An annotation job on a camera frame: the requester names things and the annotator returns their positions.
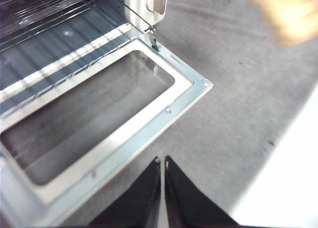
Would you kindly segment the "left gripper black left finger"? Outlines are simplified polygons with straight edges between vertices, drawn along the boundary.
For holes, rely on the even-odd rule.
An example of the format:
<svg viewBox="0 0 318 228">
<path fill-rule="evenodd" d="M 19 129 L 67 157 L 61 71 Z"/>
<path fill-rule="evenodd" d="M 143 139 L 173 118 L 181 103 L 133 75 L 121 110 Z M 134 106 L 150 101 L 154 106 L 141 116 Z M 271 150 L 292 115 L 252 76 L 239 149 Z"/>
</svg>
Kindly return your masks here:
<svg viewBox="0 0 318 228">
<path fill-rule="evenodd" d="M 156 228 L 160 198 L 160 159 L 155 157 L 129 189 L 91 221 L 89 227 Z"/>
</svg>

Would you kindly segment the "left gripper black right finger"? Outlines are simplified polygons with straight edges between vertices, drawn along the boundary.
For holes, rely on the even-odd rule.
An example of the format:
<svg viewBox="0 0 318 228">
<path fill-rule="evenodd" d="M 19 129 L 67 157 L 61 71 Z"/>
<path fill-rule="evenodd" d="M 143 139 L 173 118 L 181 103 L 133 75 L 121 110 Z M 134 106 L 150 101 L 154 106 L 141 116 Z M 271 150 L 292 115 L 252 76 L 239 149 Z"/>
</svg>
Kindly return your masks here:
<svg viewBox="0 0 318 228">
<path fill-rule="evenodd" d="M 239 228 L 205 196 L 170 157 L 165 157 L 164 193 L 171 228 Z"/>
</svg>

